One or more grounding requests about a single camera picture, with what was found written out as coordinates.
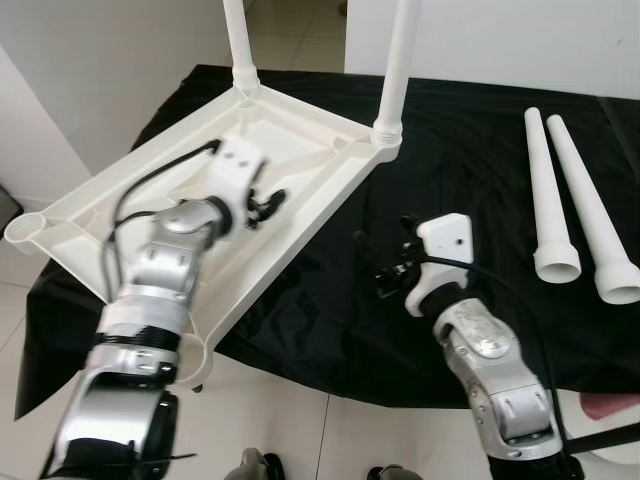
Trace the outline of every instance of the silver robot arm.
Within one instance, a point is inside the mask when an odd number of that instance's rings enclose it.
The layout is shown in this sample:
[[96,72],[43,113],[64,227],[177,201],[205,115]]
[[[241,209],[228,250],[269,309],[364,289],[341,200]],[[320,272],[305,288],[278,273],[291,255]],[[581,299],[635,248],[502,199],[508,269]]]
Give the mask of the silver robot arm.
[[403,264],[378,274],[379,293],[413,285],[407,311],[437,319],[434,336],[467,393],[493,478],[583,479],[578,461],[564,454],[547,392],[522,359],[513,330],[466,292],[466,269],[434,263],[433,257],[473,262],[469,217],[403,220],[416,239],[403,246]]
[[178,414],[165,387],[176,379],[199,265],[218,240],[255,227],[284,200],[283,191],[265,204],[253,199],[263,165],[255,146],[229,138],[204,173],[211,196],[153,217],[149,241],[102,312],[41,478],[164,477]]

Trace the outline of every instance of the tiled floor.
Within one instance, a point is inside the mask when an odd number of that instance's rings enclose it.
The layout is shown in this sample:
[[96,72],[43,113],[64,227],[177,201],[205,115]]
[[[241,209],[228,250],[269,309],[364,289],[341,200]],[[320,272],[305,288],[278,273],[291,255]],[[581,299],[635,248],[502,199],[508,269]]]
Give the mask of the tiled floor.
[[247,26],[256,66],[343,72],[347,21],[337,5],[338,0],[255,0]]
[[[0,241],[0,478],[39,474],[74,381],[26,417],[13,410],[25,335],[28,288],[46,259]],[[216,354],[204,391],[174,388],[181,413],[169,479],[222,479],[243,448],[278,453],[290,480],[364,480],[369,468],[399,463],[425,480],[489,480],[466,410],[386,409],[302,387]],[[637,480],[638,467],[581,456],[587,478]]]

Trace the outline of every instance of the black tablecloth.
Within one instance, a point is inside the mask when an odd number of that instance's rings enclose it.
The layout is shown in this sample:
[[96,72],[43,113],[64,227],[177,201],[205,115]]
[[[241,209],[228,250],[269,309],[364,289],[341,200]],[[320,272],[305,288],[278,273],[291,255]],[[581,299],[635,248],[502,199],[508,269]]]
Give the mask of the black tablecloth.
[[[382,79],[262,72],[264,84],[371,125]],[[221,94],[227,68],[198,66],[141,133],[140,145]],[[450,212],[473,221],[475,256],[533,305],[561,387],[591,392],[640,388],[640,304],[602,302],[566,184],[559,187],[582,276],[539,280],[523,113],[562,115],[613,223],[640,263],[639,102],[470,83],[412,80],[404,143],[377,167],[218,345],[217,351],[293,381],[387,406],[462,406],[464,394],[432,339],[433,319],[414,319],[403,296],[381,301],[356,255],[353,233],[372,240],[381,265],[398,260],[398,219]],[[538,346],[508,292],[471,276],[471,289],[520,336],[539,374]],[[47,398],[82,367],[102,304],[50,263],[28,297],[17,414]]]

